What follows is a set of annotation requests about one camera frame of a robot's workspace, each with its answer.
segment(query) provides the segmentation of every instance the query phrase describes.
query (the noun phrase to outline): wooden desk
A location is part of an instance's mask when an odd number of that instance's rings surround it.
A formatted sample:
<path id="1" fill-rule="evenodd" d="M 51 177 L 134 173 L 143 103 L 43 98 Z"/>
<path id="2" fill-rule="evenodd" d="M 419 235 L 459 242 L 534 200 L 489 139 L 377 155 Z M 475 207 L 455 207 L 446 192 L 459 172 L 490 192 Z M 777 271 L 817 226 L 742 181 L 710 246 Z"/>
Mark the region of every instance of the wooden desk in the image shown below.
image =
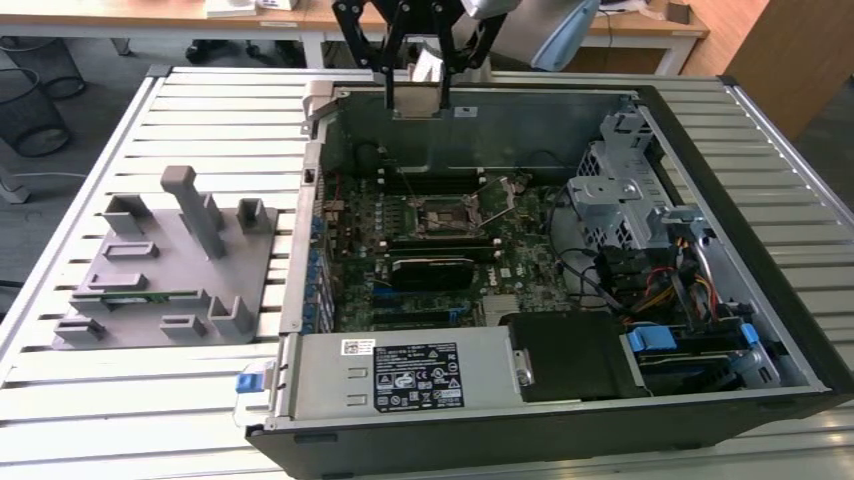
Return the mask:
<path id="1" fill-rule="evenodd" d="M 331 3 L 302 0 L 294 11 L 206 18 L 203 0 L 0 0 L 0 35 L 299 40 L 308 67 L 323 68 L 323 42 L 343 40 Z M 382 39 L 386 24 L 372 6 L 362 18 L 368 39 Z M 707 34 L 699 21 L 681 25 L 638 13 L 615 14 L 610 31 L 607 19 L 597 18 L 583 46 L 666 50 L 655 73 L 678 74 Z"/>

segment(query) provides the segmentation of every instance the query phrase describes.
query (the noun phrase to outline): barcode sticker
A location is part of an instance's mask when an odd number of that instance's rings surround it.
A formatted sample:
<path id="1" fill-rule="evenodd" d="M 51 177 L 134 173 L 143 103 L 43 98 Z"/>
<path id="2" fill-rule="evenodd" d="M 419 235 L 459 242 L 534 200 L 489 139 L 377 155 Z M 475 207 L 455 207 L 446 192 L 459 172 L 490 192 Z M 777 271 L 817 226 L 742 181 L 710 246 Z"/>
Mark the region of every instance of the barcode sticker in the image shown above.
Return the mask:
<path id="1" fill-rule="evenodd" d="M 454 117 L 478 118 L 478 107 L 454 107 Z"/>
<path id="2" fill-rule="evenodd" d="M 342 340 L 342 355 L 374 355 L 374 338 Z"/>

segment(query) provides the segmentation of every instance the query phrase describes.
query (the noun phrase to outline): motherboard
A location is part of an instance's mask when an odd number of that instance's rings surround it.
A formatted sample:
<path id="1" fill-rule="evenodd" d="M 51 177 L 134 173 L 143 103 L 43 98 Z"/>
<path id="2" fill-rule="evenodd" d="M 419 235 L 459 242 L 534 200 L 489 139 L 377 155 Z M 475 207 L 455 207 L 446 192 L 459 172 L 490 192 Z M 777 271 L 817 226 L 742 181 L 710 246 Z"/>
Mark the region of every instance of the motherboard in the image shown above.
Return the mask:
<path id="1" fill-rule="evenodd" d="M 578 305 L 547 237 L 559 187 L 529 181 L 474 170 L 328 178 L 335 331 L 495 326 Z"/>

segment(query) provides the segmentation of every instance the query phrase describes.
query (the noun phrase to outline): gray plastic block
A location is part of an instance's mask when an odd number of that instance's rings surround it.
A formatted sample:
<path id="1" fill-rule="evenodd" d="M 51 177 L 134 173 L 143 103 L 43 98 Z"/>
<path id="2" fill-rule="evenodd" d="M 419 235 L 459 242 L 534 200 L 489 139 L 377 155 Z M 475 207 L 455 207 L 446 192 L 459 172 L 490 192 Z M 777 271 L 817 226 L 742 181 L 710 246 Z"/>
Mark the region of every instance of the gray plastic block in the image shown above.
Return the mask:
<path id="1" fill-rule="evenodd" d="M 54 332 L 68 343 L 86 345 L 100 342 L 107 331 L 91 318 L 78 317 L 60 321 Z"/>
<path id="2" fill-rule="evenodd" d="M 238 203 L 238 221 L 243 233 L 272 233 L 274 225 L 260 198 L 244 198 Z"/>
<path id="3" fill-rule="evenodd" d="M 214 222 L 214 226 L 216 227 L 216 231 L 223 229 L 223 212 L 220 212 L 219 207 L 216 206 L 216 201 L 214 200 L 214 195 L 210 193 L 202 195 L 202 204 L 204 205 L 204 209 L 211 216 L 211 221 Z"/>
<path id="4" fill-rule="evenodd" d="M 148 286 L 148 279 L 142 273 L 95 273 L 87 287 L 90 290 L 127 291 L 143 290 Z"/>
<path id="5" fill-rule="evenodd" d="M 208 310 L 208 320 L 211 320 L 219 333 L 227 337 L 239 337 L 252 328 L 252 324 L 255 323 L 254 315 L 246 308 L 246 303 L 243 303 L 240 297 L 235 297 L 234 304 L 231 305 L 231 313 L 226 310 L 226 306 L 219 297 L 214 297 Z"/>
<path id="6" fill-rule="evenodd" d="M 164 315 L 160 330 L 176 341 L 200 338 L 207 333 L 207 328 L 195 315 Z"/>
<path id="7" fill-rule="evenodd" d="M 184 222 L 196 236 L 208 258 L 218 259 L 226 255 L 226 245 L 222 238 L 219 238 L 216 222 L 211 218 L 206 201 L 199 196 L 194 186 L 195 179 L 196 172 L 192 167 L 170 165 L 163 171 L 160 185 L 167 193 L 175 195 L 178 204 L 182 207 Z"/>
<path id="8" fill-rule="evenodd" d="M 110 261 L 158 258 L 159 254 L 160 250 L 158 250 L 155 242 L 106 243 L 104 249 L 102 250 L 102 255 L 104 255 L 104 258 Z"/>
<path id="9" fill-rule="evenodd" d="M 75 298 L 74 294 L 68 304 L 78 312 L 88 316 L 108 314 L 114 309 L 114 306 L 102 302 L 100 298 Z"/>
<path id="10" fill-rule="evenodd" d="M 138 219 L 146 240 L 156 245 L 156 257 L 120 261 L 104 255 L 95 257 L 86 277 L 96 278 L 95 286 L 103 286 L 99 283 L 104 279 L 115 281 L 115 275 L 128 274 L 144 276 L 148 285 L 143 289 L 128 290 L 126 284 L 120 290 L 106 291 L 91 288 L 84 282 L 72 293 L 70 303 L 80 316 L 103 325 L 107 333 L 100 342 L 90 344 L 71 343 L 58 336 L 55 349 L 226 345 L 252 341 L 270 264 L 272 229 L 264 233 L 248 229 L 244 233 L 239 209 L 223 209 L 219 237 L 228 255 L 208 259 L 182 222 L 180 213 L 180 210 L 151 210 L 151 216 Z M 267 208 L 264 215 L 275 225 L 276 210 Z M 110 232 L 102 252 L 108 245 L 123 244 L 126 242 L 115 232 Z M 215 317 L 224 318 L 222 327 L 208 319 L 214 297 L 230 307 L 216 309 Z M 240 297 L 243 305 L 238 306 L 238 314 L 234 315 L 236 297 Z M 180 338 L 167 335 L 160 328 L 162 319 L 172 315 L 195 316 L 207 333 Z"/>
<path id="11" fill-rule="evenodd" d="M 119 237 L 144 236 L 138 220 L 151 217 L 151 211 L 139 195 L 114 196 L 102 216 Z"/>
<path id="12" fill-rule="evenodd" d="M 172 297 L 171 303 L 176 307 L 207 308 L 211 305 L 211 296 L 204 290 L 198 290 L 192 295 Z"/>

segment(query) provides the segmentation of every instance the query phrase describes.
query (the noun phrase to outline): white label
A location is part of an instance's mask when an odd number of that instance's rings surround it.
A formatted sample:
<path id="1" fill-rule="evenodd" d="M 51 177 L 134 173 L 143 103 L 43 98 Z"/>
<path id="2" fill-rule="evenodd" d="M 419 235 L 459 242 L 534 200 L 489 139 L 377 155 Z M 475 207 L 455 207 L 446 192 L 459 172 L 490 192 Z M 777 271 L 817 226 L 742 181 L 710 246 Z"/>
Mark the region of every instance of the white label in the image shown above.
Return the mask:
<path id="1" fill-rule="evenodd" d="M 454 117 L 478 118 L 478 107 L 454 107 Z"/>
<path id="2" fill-rule="evenodd" d="M 260 22 L 262 27 L 296 28 L 296 22 Z"/>
<path id="3" fill-rule="evenodd" d="M 342 340 L 342 355 L 374 355 L 374 338 L 356 338 Z"/>

